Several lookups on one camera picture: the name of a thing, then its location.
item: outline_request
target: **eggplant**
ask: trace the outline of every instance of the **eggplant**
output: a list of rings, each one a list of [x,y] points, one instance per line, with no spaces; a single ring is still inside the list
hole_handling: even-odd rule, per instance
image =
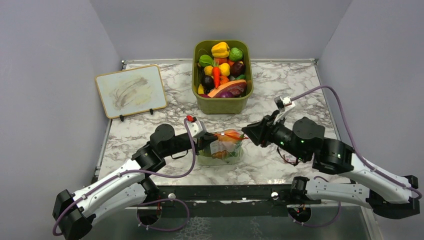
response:
[[[242,74],[245,73],[245,69],[246,69],[246,66],[243,63],[241,63],[239,61],[236,61],[231,66],[229,72],[230,72],[231,76],[237,78],[238,76],[240,76],[240,75],[242,75]]]

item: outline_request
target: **olive green basket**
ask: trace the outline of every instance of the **olive green basket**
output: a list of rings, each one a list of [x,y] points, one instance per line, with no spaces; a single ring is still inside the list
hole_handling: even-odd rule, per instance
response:
[[[247,90],[241,95],[241,97],[206,98],[198,95],[198,87],[200,85],[201,78],[204,75],[203,68],[198,67],[197,65],[199,57],[204,54],[212,56],[212,47],[220,42],[226,42],[230,48],[238,48],[243,51],[242,61],[246,66],[244,75],[246,76],[245,80],[247,82]],[[241,113],[246,107],[248,98],[253,93],[252,66],[248,46],[244,42],[238,40],[205,40],[199,42],[194,48],[191,88],[193,90],[193,94],[197,98],[197,105],[199,109],[205,114]]]

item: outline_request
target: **whiteboard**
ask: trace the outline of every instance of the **whiteboard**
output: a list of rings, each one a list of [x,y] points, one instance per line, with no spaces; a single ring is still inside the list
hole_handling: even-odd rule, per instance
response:
[[[158,65],[102,74],[95,78],[95,83],[110,119],[167,106]]]

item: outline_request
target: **yellow bell pepper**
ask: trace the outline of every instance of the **yellow bell pepper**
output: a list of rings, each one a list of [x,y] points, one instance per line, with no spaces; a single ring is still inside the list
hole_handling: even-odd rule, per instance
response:
[[[226,58],[230,55],[230,48],[228,44],[224,41],[216,44],[212,47],[212,56],[216,58]]]
[[[213,66],[205,66],[204,67],[204,74],[208,75],[208,76],[212,76],[212,69],[214,67]]]
[[[205,94],[205,89],[203,88],[203,85],[200,84],[198,89],[197,89],[197,94]]]
[[[230,75],[230,65],[228,63],[219,65],[219,70],[222,76],[228,77]]]

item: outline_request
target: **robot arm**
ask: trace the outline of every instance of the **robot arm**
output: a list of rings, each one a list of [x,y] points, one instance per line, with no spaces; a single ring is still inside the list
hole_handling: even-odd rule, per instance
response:
[[[203,122],[193,119],[188,125],[195,143],[195,151],[217,139],[207,133]],[[150,141],[117,170],[90,186],[70,193],[64,190],[56,197],[53,217],[67,240],[85,236],[101,219],[110,214],[144,202],[158,191],[149,178],[165,166],[165,157],[192,149],[188,133],[175,135],[169,124],[158,126]]]
[[[249,124],[242,131],[257,146],[275,144],[295,156],[299,161],[313,161],[312,168],[329,175],[339,175],[358,184],[327,183],[322,180],[294,179],[299,198],[309,200],[328,199],[353,203],[373,209],[379,216],[401,219],[420,212],[419,201],[412,198],[412,190],[418,188],[415,176],[397,176],[365,159],[363,163],[354,149],[336,139],[324,137],[325,128],[304,117],[297,120],[293,129],[284,126],[285,116],[295,104],[290,98],[275,100],[279,110],[265,116],[262,121]],[[378,174],[375,169],[405,185]]]

